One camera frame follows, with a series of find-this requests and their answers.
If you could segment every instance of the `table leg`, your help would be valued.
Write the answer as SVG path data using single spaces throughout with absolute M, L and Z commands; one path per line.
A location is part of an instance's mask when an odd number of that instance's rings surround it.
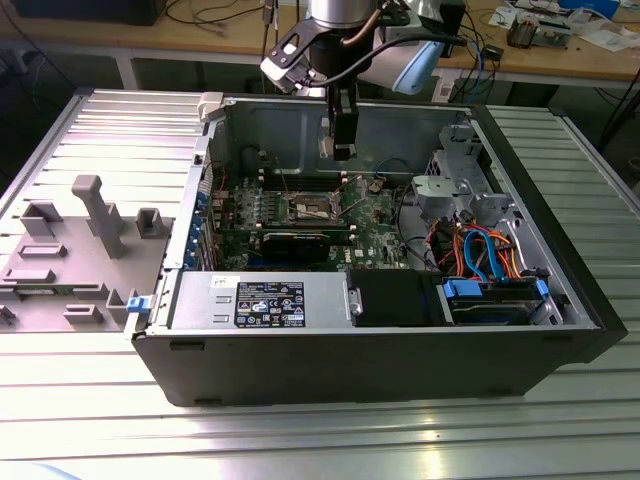
M 22 60 L 22 55 L 19 51 L 0 49 L 0 56 L 7 62 L 14 74 L 26 75 L 29 73 L 29 68 L 27 68 L 27 65 Z
M 120 72 L 122 88 L 125 90 L 140 90 L 138 77 L 135 69 L 133 68 L 133 59 L 129 55 L 122 53 L 114 55 L 114 59 L 118 65 L 118 71 Z
M 462 70 L 459 68 L 442 68 L 436 69 L 434 75 L 438 77 L 438 83 L 436 83 L 436 89 L 433 91 L 431 101 L 434 103 L 449 103 L 449 97 L 453 92 L 453 86 Z

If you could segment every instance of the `power supply label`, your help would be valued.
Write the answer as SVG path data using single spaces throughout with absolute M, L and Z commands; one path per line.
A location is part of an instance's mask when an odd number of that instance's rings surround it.
M 305 326 L 302 282 L 239 282 L 236 302 L 238 328 Z

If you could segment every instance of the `wooden workbench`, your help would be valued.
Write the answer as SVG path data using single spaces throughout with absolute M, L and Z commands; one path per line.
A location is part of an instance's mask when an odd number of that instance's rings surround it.
M 222 0 L 193 0 L 199 9 L 224 4 Z M 469 0 L 471 15 L 478 30 L 486 37 L 488 43 L 504 49 L 500 65 L 500 75 L 504 79 L 514 79 L 538 83 L 571 83 L 567 77 L 600 81 L 600 86 L 614 86 L 611 81 L 628 82 L 635 75 L 640 65 L 640 49 L 626 49 L 617 53 L 596 47 L 580 38 L 573 38 L 569 47 L 553 49 L 534 47 L 528 50 L 511 48 L 506 44 L 506 29 L 491 27 L 487 24 L 490 12 L 500 5 L 499 0 Z M 207 12 L 207 18 L 217 18 L 259 6 L 258 0 L 240 0 L 230 8 Z M 176 17 L 191 20 L 189 1 L 183 0 L 172 8 Z M 120 24 L 96 22 L 62 21 L 48 19 L 23 19 L 14 15 L 20 27 L 36 42 L 45 48 L 55 49 L 66 46 L 67 50 L 78 53 L 108 54 L 114 56 L 121 69 L 125 87 L 132 88 L 131 79 L 127 81 L 125 74 L 127 58 L 166 58 L 202 61 L 228 61 L 229 63 L 257 63 L 262 42 L 262 22 L 260 12 L 250 13 L 226 22 L 220 28 L 220 34 L 211 33 L 194 25 L 180 24 L 166 16 L 158 19 L 153 27 L 136 27 Z M 640 13 L 621 11 L 619 21 L 638 21 Z M 294 7 L 282 7 L 280 13 L 281 32 L 286 32 L 295 22 Z M 16 42 L 24 42 L 6 21 L 0 18 L 0 38 Z M 273 34 L 269 45 L 273 45 Z M 455 48 L 451 58 L 441 59 L 438 66 L 445 70 L 469 69 L 473 67 L 473 59 L 465 48 Z

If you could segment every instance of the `slotted aluminum surface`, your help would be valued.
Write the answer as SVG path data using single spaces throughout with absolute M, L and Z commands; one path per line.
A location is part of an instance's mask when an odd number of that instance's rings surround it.
M 176 218 L 203 125 L 197 93 L 96 90 L 76 96 L 34 152 L 33 169 L 0 219 L 0 268 L 25 229 L 29 201 L 52 201 L 63 216 L 86 216 L 71 194 L 77 175 L 102 179 L 100 193 L 123 217 L 158 208 Z
M 558 122 L 550 119 L 547 130 L 562 140 Z M 538 157 L 525 158 L 534 165 Z M 562 182 L 607 193 L 599 168 L 554 171 L 560 176 L 530 170 L 549 195 L 563 192 L 543 185 Z M 624 227 L 616 246 L 640 238 L 630 229 L 637 227 L 630 210 L 605 208 L 597 217 L 590 213 L 599 209 L 554 208 L 578 243 L 590 244 L 600 219 Z M 562 368 L 524 398 L 184 409 L 165 400 L 120 334 L 0 336 L 0 456 L 110 480 L 635 479 L 640 334 L 635 283 L 624 279 L 637 282 L 637 266 L 588 261 L 630 334 L 594 363 Z

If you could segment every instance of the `blue object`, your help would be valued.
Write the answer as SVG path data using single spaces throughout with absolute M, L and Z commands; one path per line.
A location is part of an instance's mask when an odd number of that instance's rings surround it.
M 484 241 L 487 243 L 487 256 L 489 257 L 489 264 L 491 265 L 493 275 L 500 281 L 507 281 L 508 278 L 502 269 L 502 265 L 500 265 L 500 262 L 498 262 L 498 259 L 496 258 L 496 248 L 493 245 L 491 237 L 488 233 L 481 230 L 473 230 L 469 232 L 467 234 L 467 238 L 464 239 L 464 261 L 467 266 L 473 271 L 473 273 L 478 275 L 483 282 L 488 281 L 487 276 L 474 265 L 473 259 L 471 258 L 471 241 L 473 240 L 473 237 L 477 235 L 484 237 Z
M 474 50 L 476 51 L 476 58 L 478 59 L 478 76 L 476 77 L 476 83 L 473 84 L 473 88 L 471 89 L 471 96 L 469 96 L 469 100 L 467 103 L 473 102 L 476 98 L 476 94 L 478 93 L 478 86 L 480 85 L 480 77 L 482 76 L 482 71 L 484 70 L 484 59 L 482 58 L 482 53 L 478 48 L 478 44 L 476 42 L 469 42 L 473 45 Z
M 197 210 L 204 210 L 207 207 L 208 203 L 209 203 L 209 200 L 206 194 L 202 192 L 196 193 L 196 209 Z
M 196 256 L 192 253 L 187 253 L 184 256 L 183 264 L 187 270 L 192 270 L 196 268 Z
M 542 298 L 546 299 L 547 297 L 549 297 L 549 287 L 544 280 L 536 281 L 536 288 L 538 289 L 538 292 L 540 293 L 540 296 Z
M 405 95 L 420 92 L 431 78 L 443 49 L 444 44 L 440 42 L 426 42 L 398 76 L 391 90 Z
M 197 237 L 199 237 L 199 236 L 200 236 L 200 232 L 201 232 L 201 231 L 202 231 L 202 230 L 200 229 L 200 227 L 199 227 L 199 226 L 197 226 L 197 225 L 193 225 L 193 224 L 192 224 L 192 225 L 191 225 L 191 229 L 189 230 L 189 236 L 190 236 L 190 237 L 193 237 L 193 238 L 197 238 Z
M 127 302 L 129 313 L 149 313 L 151 311 L 151 296 L 131 297 Z
M 611 19 L 618 10 L 620 2 L 615 0 L 558 0 L 558 5 L 569 10 L 578 8 L 594 10 Z
M 444 295 L 453 297 L 481 297 L 482 289 L 475 280 L 449 280 L 444 284 Z

